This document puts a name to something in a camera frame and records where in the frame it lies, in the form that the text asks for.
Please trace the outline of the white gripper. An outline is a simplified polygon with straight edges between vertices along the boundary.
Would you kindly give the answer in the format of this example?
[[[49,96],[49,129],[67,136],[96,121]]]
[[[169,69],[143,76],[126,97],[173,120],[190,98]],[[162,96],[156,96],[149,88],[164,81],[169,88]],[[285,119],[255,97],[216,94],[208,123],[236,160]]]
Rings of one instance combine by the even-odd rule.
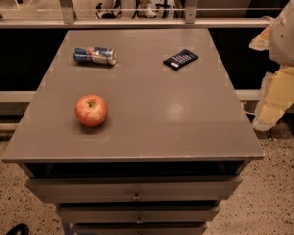
[[[275,19],[251,40],[249,48],[265,51],[282,65],[275,73],[267,72],[262,80],[260,100],[254,111],[252,127],[269,131],[294,104],[294,0],[290,0]]]

